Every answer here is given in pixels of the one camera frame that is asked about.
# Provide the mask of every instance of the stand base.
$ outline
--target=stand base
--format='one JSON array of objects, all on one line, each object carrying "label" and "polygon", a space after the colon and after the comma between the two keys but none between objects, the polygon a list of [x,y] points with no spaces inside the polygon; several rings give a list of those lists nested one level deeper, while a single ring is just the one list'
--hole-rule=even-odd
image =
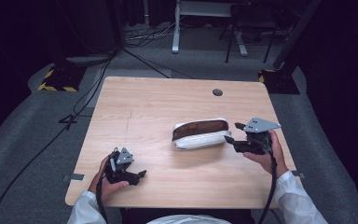
[{"label": "stand base", "polygon": [[258,72],[258,80],[266,85],[268,93],[300,94],[292,77],[283,77],[279,70],[263,69]]},{"label": "stand base", "polygon": [[68,68],[52,66],[38,89],[40,91],[79,91],[79,84],[86,69],[87,67],[83,66],[69,66]]}]

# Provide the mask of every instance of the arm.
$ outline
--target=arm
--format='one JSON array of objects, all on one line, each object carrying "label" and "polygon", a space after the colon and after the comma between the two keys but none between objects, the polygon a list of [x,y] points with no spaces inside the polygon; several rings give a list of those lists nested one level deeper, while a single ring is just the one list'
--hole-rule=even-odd
[{"label": "arm", "polygon": [[[103,216],[98,211],[98,204],[95,193],[97,192],[98,180],[103,171],[103,167],[107,161],[107,157],[101,162],[99,172],[94,176],[89,185],[89,190],[84,191],[77,199],[74,208],[72,209],[71,216],[69,217],[69,223],[105,223]],[[129,185],[127,181],[121,181],[115,184],[110,184],[106,177],[103,178],[102,195],[101,200],[103,203],[109,199],[109,197],[120,189],[124,189]]]},{"label": "arm", "polygon": [[[275,202],[283,211],[286,223],[327,223],[322,214],[313,204],[310,196],[299,185],[292,172],[287,169],[284,162],[283,151],[278,136],[274,131],[269,132],[272,140],[272,151],[278,163],[277,187],[275,189]],[[271,173],[271,159],[269,154],[255,155],[244,152],[243,156],[260,165]]]}]

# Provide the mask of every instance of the table top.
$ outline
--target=table top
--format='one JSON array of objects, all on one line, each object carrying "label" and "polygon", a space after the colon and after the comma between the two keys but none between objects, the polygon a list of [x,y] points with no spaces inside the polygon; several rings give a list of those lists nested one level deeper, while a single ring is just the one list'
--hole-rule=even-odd
[{"label": "table top", "polygon": [[[214,89],[223,95],[213,95]],[[135,159],[127,171],[147,173],[138,186],[113,195],[108,206],[263,208],[271,175],[258,163],[227,143],[188,151],[172,144],[175,124],[214,118],[226,119],[233,138],[244,140],[245,132],[234,123],[246,124],[252,117],[279,122],[262,83],[107,77],[74,170],[85,178],[71,181],[65,201],[73,205],[102,159],[125,147]],[[282,130],[276,132],[287,166],[295,170]]]}]

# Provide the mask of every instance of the person's left hand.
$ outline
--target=person's left hand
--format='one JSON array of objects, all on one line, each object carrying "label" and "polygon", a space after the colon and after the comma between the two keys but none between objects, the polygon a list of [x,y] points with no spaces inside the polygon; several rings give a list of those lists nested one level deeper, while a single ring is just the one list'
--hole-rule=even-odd
[{"label": "person's left hand", "polygon": [[[94,178],[91,181],[91,184],[89,185],[89,191],[93,192],[94,194],[96,194],[96,192],[97,192],[97,184],[98,184],[98,181],[100,180],[100,176],[101,176],[101,172],[103,171],[103,167],[108,159],[109,159],[109,157],[106,157],[103,159],[103,161],[101,162],[101,165],[100,165],[99,172],[94,176]],[[115,193],[116,191],[118,191],[120,189],[126,188],[129,184],[130,183],[128,181],[120,181],[115,184],[111,184],[105,176],[103,178],[102,193],[101,193],[102,202],[105,203],[113,193]]]}]

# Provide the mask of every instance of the white shirt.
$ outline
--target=white shirt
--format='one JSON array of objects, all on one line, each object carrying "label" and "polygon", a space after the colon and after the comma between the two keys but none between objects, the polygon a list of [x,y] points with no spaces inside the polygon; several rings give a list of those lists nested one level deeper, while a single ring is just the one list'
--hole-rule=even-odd
[{"label": "white shirt", "polygon": [[[327,223],[291,171],[278,178],[274,200],[288,224]],[[94,193],[85,191],[77,199],[68,220],[68,224],[72,223],[105,224],[103,216],[98,211]],[[161,217],[148,224],[229,224],[229,222],[214,217],[178,215]]]}]

